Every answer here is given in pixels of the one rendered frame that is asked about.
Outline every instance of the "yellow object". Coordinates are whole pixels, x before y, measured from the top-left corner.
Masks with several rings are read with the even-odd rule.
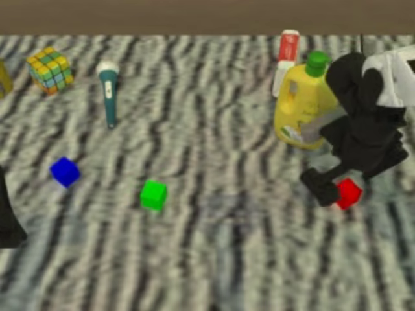
[[[324,140],[306,143],[301,126],[336,108],[337,99],[326,84],[329,58],[320,51],[310,53],[307,63],[287,71],[279,90],[274,114],[276,135],[288,144],[315,150]]]
[[[13,90],[13,81],[7,73],[5,62],[0,60],[0,99]]]
[[[52,95],[73,82],[67,58],[53,47],[46,47],[26,59],[29,73],[35,84]]]

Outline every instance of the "cube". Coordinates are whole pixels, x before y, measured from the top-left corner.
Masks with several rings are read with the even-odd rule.
[[[4,60],[0,59],[0,99],[13,90],[13,81],[8,75]]]
[[[356,204],[361,198],[362,189],[360,189],[350,178],[343,179],[337,187],[341,199],[339,199],[336,204],[344,211]]]
[[[69,188],[80,177],[77,165],[66,157],[61,157],[50,168],[53,178],[65,188]]]
[[[53,47],[46,47],[26,63],[34,83],[48,95],[57,93],[73,82],[67,58]]]
[[[161,211],[167,198],[167,186],[157,181],[145,182],[140,193],[141,205],[146,209]]]

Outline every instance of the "zebra print blanket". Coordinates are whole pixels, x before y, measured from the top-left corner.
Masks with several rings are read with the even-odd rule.
[[[381,51],[412,36],[365,39]],[[350,212],[318,208],[298,182],[325,147],[277,140],[270,94],[279,38],[0,36],[14,92],[0,101],[0,164],[29,234],[0,251],[2,311],[413,311],[415,159],[364,188]],[[47,45],[76,72],[45,97],[25,58]],[[301,38],[302,56],[358,49]],[[95,67],[119,63],[119,124],[106,127]],[[405,144],[415,146],[415,111]],[[82,179],[63,190],[59,157]],[[139,206],[164,182],[162,214]]]

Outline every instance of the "brown border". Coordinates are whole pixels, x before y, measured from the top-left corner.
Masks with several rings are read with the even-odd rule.
[[[415,0],[1,0],[0,34],[413,34]]]

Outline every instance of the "red cube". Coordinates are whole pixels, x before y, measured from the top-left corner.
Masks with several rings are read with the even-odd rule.
[[[343,179],[340,183],[337,184],[337,187],[340,191],[339,201],[336,204],[345,211],[353,204],[356,204],[362,195],[362,189],[351,178]]]

